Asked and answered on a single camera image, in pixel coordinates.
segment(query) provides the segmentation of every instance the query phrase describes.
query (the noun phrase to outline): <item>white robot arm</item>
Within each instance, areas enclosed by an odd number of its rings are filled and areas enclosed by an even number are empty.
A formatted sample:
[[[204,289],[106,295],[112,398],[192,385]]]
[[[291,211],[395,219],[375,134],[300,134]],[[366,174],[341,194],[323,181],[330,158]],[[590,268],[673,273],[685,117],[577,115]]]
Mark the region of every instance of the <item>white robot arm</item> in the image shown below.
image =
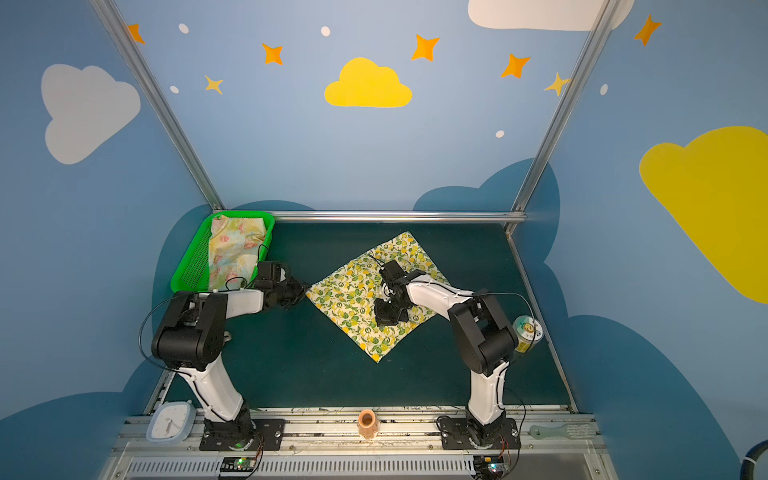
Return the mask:
[[[382,296],[374,302],[376,323],[392,326],[408,320],[408,309],[426,306],[451,323],[457,347],[471,373],[467,427],[478,446],[492,444],[505,421],[504,379],[518,338],[494,296],[459,290],[421,270],[406,273],[396,261],[382,265]],[[478,321],[486,320],[480,328]]]
[[[259,262],[252,289],[178,292],[152,341],[152,354],[178,372],[203,407],[201,450],[243,449],[253,440],[250,410],[221,360],[227,319],[301,300],[306,285],[277,262]]]

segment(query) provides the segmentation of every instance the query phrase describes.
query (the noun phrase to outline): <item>mounting plate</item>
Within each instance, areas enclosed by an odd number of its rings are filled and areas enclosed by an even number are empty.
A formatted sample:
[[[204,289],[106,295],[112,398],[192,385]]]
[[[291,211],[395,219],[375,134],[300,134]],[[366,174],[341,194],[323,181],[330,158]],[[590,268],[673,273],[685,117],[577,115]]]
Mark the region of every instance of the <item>mounting plate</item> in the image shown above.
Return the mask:
[[[260,433],[264,438],[264,450],[268,452],[274,452],[280,450],[280,444],[283,443],[283,427],[285,427],[286,421],[283,419],[251,419],[251,425],[253,429]],[[226,445],[221,445],[222,439],[215,436],[206,437],[203,435],[200,440],[200,450],[202,452],[249,452],[251,450],[257,450],[259,448],[259,436],[254,436],[254,441],[251,442],[245,449],[227,449],[222,448]]]
[[[477,448],[477,446],[473,445],[469,440],[467,419],[441,417],[438,419],[437,425],[440,429],[440,439],[442,440],[443,450],[474,450]],[[520,448],[520,431],[518,430],[518,424],[515,422],[515,419],[509,417],[505,419],[498,437],[493,441],[493,446],[488,449],[501,450],[502,436],[507,440],[510,450],[517,450]]]

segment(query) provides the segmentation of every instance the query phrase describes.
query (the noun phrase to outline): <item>small cup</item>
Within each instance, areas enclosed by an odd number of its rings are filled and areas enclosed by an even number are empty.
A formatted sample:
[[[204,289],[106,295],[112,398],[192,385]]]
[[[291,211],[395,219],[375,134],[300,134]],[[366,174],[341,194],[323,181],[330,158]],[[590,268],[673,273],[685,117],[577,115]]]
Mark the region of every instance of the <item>small cup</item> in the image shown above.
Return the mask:
[[[372,410],[363,410],[357,417],[357,430],[365,440],[373,440],[379,433],[379,419]]]

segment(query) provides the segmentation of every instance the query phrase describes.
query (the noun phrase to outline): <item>plastic basket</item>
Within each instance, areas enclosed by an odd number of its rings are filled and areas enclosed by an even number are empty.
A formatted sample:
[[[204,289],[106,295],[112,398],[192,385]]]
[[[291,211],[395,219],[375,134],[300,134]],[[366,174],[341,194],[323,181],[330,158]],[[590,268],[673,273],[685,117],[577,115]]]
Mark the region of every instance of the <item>plastic basket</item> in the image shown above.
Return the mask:
[[[210,271],[208,269],[208,242],[210,241],[210,224],[214,218],[226,215],[230,218],[263,218],[266,227],[266,237],[264,237],[265,248],[259,247],[259,260],[266,258],[266,250],[272,243],[272,229],[275,226],[275,217],[267,212],[256,212],[248,210],[228,210],[213,214],[203,220],[200,228],[197,229],[184,258],[179,262],[173,278],[170,279],[170,289],[176,292],[207,292]],[[257,269],[253,269],[251,280],[256,276]]]

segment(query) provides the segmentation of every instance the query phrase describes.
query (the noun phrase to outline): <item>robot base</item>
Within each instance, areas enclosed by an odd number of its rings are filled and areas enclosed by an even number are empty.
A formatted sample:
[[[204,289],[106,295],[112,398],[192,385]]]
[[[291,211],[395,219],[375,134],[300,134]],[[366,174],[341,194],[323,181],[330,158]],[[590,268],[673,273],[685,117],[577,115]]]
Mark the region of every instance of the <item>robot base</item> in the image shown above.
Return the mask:
[[[200,440],[202,452],[247,452],[257,450],[263,442],[264,450],[280,450],[283,442],[282,419],[250,418],[247,405],[229,422],[211,422],[205,420],[203,438]]]
[[[467,419],[441,417],[438,419],[437,425],[441,432],[440,439],[442,440],[443,450],[474,450],[478,447],[470,439]],[[493,443],[480,446],[487,449],[501,450],[502,437],[506,439],[510,450],[520,448],[520,432],[518,431],[518,424],[515,422],[515,419],[504,418],[498,434],[494,436]]]

